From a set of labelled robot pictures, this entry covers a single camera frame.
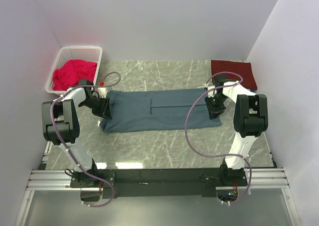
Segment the blue-grey t-shirt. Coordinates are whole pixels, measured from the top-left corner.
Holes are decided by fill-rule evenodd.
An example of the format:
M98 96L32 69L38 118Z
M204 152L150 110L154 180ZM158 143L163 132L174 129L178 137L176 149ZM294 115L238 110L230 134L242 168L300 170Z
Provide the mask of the blue-grey t-shirt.
M110 91L112 119L103 119L105 133L200 129L221 126L219 118L209 119L204 89L123 92Z

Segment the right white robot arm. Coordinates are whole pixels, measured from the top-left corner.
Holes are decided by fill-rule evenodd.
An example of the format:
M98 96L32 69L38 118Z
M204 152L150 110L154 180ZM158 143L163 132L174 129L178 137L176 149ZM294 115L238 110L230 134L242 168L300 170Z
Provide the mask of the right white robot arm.
M219 181L229 186L236 180L233 170L245 166L244 158L253 143L268 128L268 101L266 95L251 92L240 81L228 79L225 72L214 75L213 85L217 89L208 92L205 97L210 119L224 113L226 99L235 103L233 126L236 133L229 155L225 157L228 168L219 173Z

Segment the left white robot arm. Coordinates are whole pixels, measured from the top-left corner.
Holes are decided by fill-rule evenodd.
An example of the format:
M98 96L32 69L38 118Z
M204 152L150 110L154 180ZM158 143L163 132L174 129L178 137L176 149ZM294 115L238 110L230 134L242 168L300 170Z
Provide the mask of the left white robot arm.
M110 99L107 88L94 86L89 80L80 80L54 101L42 103L42 130L44 138L59 146L73 163L73 169L84 172L82 181L88 187L99 183L100 175L93 169L95 163L78 140L80 124L77 109L85 106L92 114L104 119L111 119Z

